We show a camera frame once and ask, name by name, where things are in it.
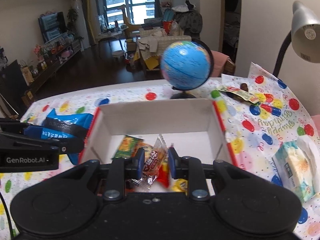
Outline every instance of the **black globe base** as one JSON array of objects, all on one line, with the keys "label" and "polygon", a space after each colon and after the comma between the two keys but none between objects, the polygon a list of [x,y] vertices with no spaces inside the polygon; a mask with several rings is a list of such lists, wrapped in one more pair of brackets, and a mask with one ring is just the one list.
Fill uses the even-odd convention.
[{"label": "black globe base", "polygon": [[191,95],[185,91],[173,95],[170,99],[187,99],[187,98],[196,98],[194,95]]}]

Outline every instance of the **lamp arm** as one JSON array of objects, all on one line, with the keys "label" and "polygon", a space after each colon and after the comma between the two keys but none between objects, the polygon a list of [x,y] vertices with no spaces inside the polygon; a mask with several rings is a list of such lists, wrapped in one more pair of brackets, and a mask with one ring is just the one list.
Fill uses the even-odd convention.
[{"label": "lamp arm", "polygon": [[280,71],[280,68],[281,68],[281,65],[282,65],[284,54],[287,51],[287,48],[289,47],[290,43],[291,43],[291,31],[288,33],[288,35],[284,39],[284,41],[283,41],[283,43],[281,45],[281,48],[279,50],[279,54],[278,54],[278,58],[277,58],[277,61],[276,61],[276,65],[275,65],[275,68],[274,68],[273,73],[272,73],[275,77],[278,77],[278,75],[279,75],[279,71]]}]

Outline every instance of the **lamp bulb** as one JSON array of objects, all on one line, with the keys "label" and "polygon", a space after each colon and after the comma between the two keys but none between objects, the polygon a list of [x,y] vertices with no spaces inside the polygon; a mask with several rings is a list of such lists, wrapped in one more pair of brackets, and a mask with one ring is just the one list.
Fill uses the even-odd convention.
[{"label": "lamp bulb", "polygon": [[303,27],[304,35],[308,40],[314,40],[316,38],[316,31],[313,25],[307,25]]}]

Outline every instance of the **lamp shade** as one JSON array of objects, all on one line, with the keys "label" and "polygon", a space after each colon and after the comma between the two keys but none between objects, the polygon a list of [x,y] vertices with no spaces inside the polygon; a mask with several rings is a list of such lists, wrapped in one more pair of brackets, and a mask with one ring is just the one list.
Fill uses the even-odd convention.
[{"label": "lamp shade", "polygon": [[312,63],[320,63],[320,19],[300,1],[292,5],[291,39],[294,52]]}]

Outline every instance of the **television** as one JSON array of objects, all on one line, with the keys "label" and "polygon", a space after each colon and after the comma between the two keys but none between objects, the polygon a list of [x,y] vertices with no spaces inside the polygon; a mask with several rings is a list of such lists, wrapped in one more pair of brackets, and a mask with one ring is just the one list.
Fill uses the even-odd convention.
[{"label": "television", "polygon": [[63,12],[45,15],[38,19],[44,43],[47,43],[67,31]]}]

